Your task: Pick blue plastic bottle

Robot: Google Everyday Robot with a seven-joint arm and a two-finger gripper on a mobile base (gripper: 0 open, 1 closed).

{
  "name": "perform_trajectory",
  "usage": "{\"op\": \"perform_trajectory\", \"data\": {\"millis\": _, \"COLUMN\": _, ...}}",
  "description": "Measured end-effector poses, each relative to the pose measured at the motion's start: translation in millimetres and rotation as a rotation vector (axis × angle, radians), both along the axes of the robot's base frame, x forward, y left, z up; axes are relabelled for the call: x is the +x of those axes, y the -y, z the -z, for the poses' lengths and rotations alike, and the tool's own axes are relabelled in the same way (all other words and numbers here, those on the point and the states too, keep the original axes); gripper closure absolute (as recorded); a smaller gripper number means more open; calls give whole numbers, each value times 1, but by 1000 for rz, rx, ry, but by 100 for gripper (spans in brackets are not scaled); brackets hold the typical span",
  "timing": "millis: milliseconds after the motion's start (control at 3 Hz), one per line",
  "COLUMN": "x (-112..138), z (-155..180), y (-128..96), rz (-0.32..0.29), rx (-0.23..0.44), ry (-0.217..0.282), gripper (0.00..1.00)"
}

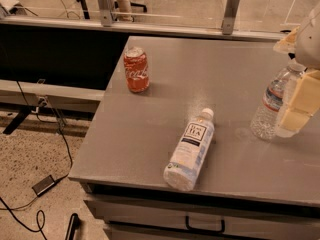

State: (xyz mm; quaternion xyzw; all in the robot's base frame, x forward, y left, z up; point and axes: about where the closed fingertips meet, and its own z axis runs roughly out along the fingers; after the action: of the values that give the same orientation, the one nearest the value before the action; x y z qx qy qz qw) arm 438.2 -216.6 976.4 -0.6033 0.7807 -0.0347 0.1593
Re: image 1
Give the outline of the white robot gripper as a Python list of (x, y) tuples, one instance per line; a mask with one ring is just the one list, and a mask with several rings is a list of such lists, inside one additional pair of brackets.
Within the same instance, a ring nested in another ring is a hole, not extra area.
[(303, 19), (300, 27), (279, 40), (273, 50), (295, 53), (298, 63), (308, 68), (302, 76), (292, 76), (284, 91), (275, 133), (282, 138), (297, 134), (320, 109), (320, 3)]

